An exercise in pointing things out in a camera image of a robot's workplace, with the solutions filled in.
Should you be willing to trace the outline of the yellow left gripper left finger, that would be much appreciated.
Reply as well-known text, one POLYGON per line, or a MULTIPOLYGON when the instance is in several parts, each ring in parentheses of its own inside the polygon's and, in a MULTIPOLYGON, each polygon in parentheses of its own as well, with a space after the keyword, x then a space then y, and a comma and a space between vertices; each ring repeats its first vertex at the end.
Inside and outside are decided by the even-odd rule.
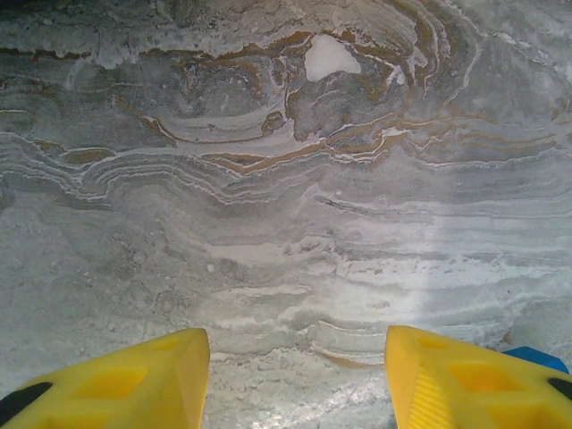
POLYGON ((191 328, 36 377, 0 400, 0 429, 200 429, 206 330, 191 328))

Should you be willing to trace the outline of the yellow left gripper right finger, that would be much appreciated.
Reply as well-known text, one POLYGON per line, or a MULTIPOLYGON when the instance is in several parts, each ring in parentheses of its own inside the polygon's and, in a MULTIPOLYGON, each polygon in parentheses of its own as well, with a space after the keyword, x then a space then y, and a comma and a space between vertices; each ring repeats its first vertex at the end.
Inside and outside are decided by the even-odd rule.
POLYGON ((385 370, 398 429, 572 429, 572 374, 405 325, 385 370))

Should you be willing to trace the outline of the blue toy brick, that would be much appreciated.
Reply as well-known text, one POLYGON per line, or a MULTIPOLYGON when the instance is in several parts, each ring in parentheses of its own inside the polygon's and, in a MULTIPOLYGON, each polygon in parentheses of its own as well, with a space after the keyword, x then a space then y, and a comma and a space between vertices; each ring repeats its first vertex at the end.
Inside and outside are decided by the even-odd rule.
POLYGON ((539 349, 534 349, 528 346, 521 346, 514 349, 505 350, 504 354, 514 358, 520 358, 540 366, 546 366, 566 374, 569 373, 568 367, 559 357, 540 351, 539 349))

